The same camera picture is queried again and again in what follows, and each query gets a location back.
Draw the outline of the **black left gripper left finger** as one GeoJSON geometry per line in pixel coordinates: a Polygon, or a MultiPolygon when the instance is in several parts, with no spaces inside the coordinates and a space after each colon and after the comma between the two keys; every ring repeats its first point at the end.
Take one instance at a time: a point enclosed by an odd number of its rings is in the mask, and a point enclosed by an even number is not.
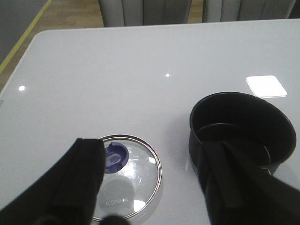
{"type": "Polygon", "coordinates": [[[105,172],[100,139],[77,139],[35,183],[0,211],[2,225],[89,225],[105,172]]]}

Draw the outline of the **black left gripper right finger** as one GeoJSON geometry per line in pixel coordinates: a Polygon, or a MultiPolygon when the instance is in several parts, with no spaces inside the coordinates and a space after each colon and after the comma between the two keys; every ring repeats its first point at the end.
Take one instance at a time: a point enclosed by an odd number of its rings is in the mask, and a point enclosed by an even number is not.
{"type": "Polygon", "coordinates": [[[204,142],[198,173],[213,225],[300,223],[300,192],[263,172],[231,143],[204,142]]]}

